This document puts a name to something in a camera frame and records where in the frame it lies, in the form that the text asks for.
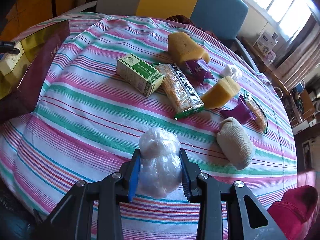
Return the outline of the striped bed sheet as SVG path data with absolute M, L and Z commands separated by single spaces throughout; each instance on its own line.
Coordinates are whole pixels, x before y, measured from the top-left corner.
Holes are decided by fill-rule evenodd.
M 19 38 L 63 20 L 70 35 L 54 54 L 35 111 L 1 125 L 1 239 L 29 239 L 34 210 L 47 215 L 76 181 L 99 181 L 119 170 L 152 127 L 175 133 L 203 172 L 224 183 L 242 180 L 264 207 L 296 187 L 295 142 L 280 98 L 265 75 L 224 45 L 190 25 L 96 13 L 59 16 Z M 116 72 L 117 60 L 129 53 L 151 64 L 170 62 L 168 35 L 178 31 L 210 55 L 214 77 L 193 83 L 198 94 L 230 63 L 242 71 L 241 92 L 251 94 L 267 116 L 267 133 L 252 120 L 244 126 L 256 152 L 243 170 L 233 167 L 216 143 L 219 110 L 176 120 L 162 89 L 145 97 Z

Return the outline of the white power strip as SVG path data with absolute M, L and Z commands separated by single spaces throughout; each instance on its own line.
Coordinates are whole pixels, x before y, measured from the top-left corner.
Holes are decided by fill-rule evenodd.
M 1 41 L 1 73 L 3 75 L 9 74 L 16 63 L 19 61 L 24 53 L 23 46 L 20 41 Z

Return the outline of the wooden desk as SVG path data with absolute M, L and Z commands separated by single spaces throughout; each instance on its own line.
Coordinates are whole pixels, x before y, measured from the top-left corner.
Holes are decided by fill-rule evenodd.
M 246 48 L 259 72 L 263 73 L 272 83 L 274 88 L 281 90 L 283 95 L 290 96 L 290 91 L 285 87 L 281 80 L 276 76 L 276 68 L 272 63 L 265 63 L 264 55 L 252 46 L 245 38 L 240 38 L 241 44 Z

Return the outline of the yellow sponge near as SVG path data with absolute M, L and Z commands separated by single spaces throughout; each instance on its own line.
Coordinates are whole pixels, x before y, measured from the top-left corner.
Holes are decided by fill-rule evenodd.
M 240 91 L 240 85 L 230 76 L 221 78 L 211 89 L 201 96 L 205 109 L 217 109 L 224 106 Z

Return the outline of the yellow sponge far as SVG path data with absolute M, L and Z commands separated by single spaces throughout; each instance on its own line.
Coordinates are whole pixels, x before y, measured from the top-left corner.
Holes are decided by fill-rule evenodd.
M 184 32 L 168 35 L 168 52 L 177 65 L 200 59 L 203 59 L 206 63 L 210 62 L 208 52 Z

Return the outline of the small cracker packet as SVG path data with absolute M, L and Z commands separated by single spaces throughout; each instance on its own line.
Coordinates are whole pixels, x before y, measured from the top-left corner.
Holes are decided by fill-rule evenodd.
M 244 93 L 244 99 L 247 107 L 251 110 L 251 112 L 255 116 L 255 122 L 260 130 L 266 134 L 268 128 L 268 119 L 261 107 L 254 100 L 253 96 L 249 94 L 247 91 Z

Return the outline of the green carton box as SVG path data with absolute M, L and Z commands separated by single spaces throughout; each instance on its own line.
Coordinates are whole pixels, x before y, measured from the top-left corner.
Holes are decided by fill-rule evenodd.
M 117 59 L 117 74 L 148 98 L 163 83 L 165 75 L 130 53 Z

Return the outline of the yellow sponge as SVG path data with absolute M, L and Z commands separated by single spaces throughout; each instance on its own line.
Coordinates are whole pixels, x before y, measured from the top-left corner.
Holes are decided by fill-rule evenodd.
M 184 32 L 168 35 L 168 52 L 177 65 L 200 59 L 203 59 L 206 63 L 210 62 L 208 52 Z
M 224 106 L 240 91 L 240 85 L 230 76 L 221 78 L 211 89 L 201 96 L 205 109 L 217 109 Z

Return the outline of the large cracker packet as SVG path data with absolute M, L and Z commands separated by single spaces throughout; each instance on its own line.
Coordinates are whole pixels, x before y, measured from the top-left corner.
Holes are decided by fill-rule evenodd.
M 165 76 L 162 88 L 175 109 L 175 119 L 186 118 L 204 109 L 203 101 L 176 64 L 153 66 Z

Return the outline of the white tissue ball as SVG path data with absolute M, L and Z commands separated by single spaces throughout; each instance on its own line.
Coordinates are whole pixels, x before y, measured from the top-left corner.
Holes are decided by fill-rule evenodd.
M 242 71 L 233 64 L 226 64 L 220 75 L 222 77 L 229 76 L 234 81 L 238 81 L 242 78 Z

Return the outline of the tricolour headboard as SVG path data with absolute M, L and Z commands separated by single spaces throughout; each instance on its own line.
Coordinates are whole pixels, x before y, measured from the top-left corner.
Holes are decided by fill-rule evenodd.
M 98 0 L 97 12 L 169 18 L 183 15 L 221 40 L 233 40 L 247 16 L 242 0 Z

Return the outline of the clear plastic bag ball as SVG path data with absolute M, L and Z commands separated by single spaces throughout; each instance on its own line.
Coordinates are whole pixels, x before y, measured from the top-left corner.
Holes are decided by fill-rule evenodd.
M 141 135 L 139 194 L 161 199 L 179 187 L 182 181 L 180 148 L 176 134 L 163 128 L 153 127 Z

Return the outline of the dark red cloth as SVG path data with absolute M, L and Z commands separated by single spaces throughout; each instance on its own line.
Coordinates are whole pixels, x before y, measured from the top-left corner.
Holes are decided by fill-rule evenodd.
M 212 31 L 208 31 L 208 30 L 204 30 L 201 27 L 196 26 L 189 18 L 187 18 L 184 15 L 175 15 L 175 16 L 170 16 L 169 18 L 167 18 L 167 20 L 169 21 L 173 21 L 173 22 L 178 22 L 181 24 L 189 24 L 192 25 L 193 27 L 196 27 L 197 29 L 200 29 L 201 31 L 207 33 L 208 35 L 210 35 L 211 37 L 215 38 L 216 40 L 218 40 L 217 36 L 212 32 Z

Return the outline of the red blanket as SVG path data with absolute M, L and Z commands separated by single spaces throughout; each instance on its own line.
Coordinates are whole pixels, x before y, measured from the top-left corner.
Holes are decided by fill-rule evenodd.
M 280 201 L 268 208 L 268 213 L 287 239 L 304 239 L 314 225 L 319 211 L 316 183 L 315 170 L 299 173 L 297 187 L 287 190 Z

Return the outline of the purple snack packet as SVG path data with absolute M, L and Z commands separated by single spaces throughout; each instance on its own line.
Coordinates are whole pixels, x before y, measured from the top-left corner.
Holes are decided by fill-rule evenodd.
M 248 120 L 256 120 L 255 114 L 247 107 L 242 95 L 238 97 L 238 104 L 232 110 L 221 110 L 220 114 L 225 118 L 235 118 L 241 125 Z
M 204 84 L 205 79 L 214 78 L 210 68 L 208 67 L 208 64 L 206 61 L 204 61 L 204 59 L 189 60 L 185 63 L 185 65 L 200 85 Z

